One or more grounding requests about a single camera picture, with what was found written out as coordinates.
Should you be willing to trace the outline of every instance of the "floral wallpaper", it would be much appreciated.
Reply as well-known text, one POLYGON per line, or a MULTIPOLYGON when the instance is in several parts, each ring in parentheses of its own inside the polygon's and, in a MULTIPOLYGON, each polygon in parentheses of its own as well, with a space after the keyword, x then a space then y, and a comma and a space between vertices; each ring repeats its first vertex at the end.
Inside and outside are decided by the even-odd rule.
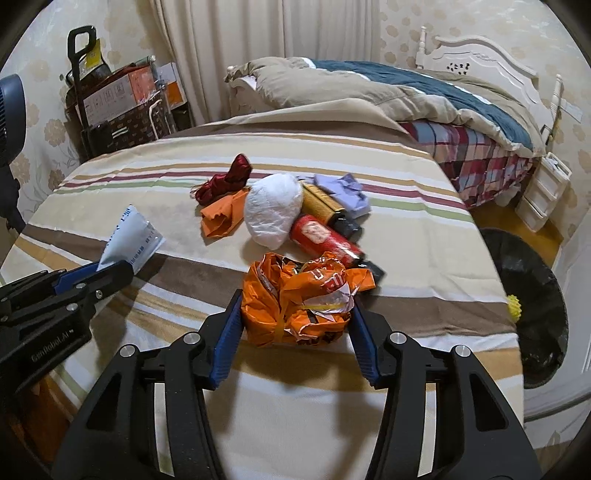
POLYGON ((150 0, 54 0, 39 13, 0 73, 18 73, 25 90, 25 147, 11 164, 21 183, 18 208, 25 221, 80 164, 80 140, 66 118, 68 87, 62 78, 71 68, 68 33, 88 24, 96 27, 113 71, 152 54, 158 64, 171 60, 150 0))
POLYGON ((536 69, 538 89, 549 106, 556 74, 563 98, 583 111, 578 123, 562 112, 552 151, 573 171, 571 186, 551 220, 569 238, 591 204, 591 68, 552 10, 540 0, 379 0, 381 61, 415 68, 421 26, 426 50, 433 37, 478 34, 491 38, 516 59, 536 69))

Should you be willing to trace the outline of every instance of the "bed post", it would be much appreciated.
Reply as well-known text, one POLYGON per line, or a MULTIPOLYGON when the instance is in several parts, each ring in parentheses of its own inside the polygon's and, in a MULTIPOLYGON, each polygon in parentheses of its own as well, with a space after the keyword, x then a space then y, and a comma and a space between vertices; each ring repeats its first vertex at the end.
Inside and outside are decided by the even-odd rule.
POLYGON ((562 76, 560 73, 556 76, 556 83, 554 84, 554 93, 552 93, 552 100, 550 101, 550 112, 552 113, 552 122, 556 124, 558 117, 558 109, 560 108, 560 95, 562 93, 562 76))
POLYGON ((421 38, 418 41, 418 52, 417 57, 415 59, 415 63, 417 64, 418 69, 423 69, 423 64, 425 61, 425 41, 427 39, 427 28, 425 26, 421 27, 421 38))

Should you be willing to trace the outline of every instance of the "white headboard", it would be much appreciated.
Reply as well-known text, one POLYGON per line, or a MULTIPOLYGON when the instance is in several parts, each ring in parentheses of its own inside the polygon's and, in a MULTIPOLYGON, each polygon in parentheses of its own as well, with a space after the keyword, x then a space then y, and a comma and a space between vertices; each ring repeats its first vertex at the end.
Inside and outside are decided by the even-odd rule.
POLYGON ((416 58, 418 69, 470 75, 499 86, 530 111, 540 127, 542 139, 547 140, 554 128, 560 105, 560 75, 556 76, 550 108, 546 108, 532 83, 537 72, 514 59, 496 42, 479 35, 457 38, 437 36, 434 39, 440 43, 439 48, 426 55, 426 38, 427 30, 422 27, 416 58))

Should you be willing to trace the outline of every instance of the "red can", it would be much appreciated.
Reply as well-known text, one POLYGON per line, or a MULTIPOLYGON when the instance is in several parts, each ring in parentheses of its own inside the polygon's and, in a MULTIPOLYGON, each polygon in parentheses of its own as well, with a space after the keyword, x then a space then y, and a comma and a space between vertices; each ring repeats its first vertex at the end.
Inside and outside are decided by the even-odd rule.
POLYGON ((314 257, 319 257, 324 252, 334 253, 345 268, 355 268, 365 258, 357 245, 350 243, 332 228, 322 225, 312 215, 302 215, 294 222, 290 238, 314 257))

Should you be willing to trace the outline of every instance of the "beige curtain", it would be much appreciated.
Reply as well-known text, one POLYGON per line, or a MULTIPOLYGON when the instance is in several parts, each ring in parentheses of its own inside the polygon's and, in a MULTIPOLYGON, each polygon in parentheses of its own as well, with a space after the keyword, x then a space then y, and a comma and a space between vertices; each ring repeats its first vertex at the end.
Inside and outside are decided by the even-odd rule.
POLYGON ((376 0, 151 0, 198 124, 230 114, 226 68, 260 57, 379 60, 376 0))

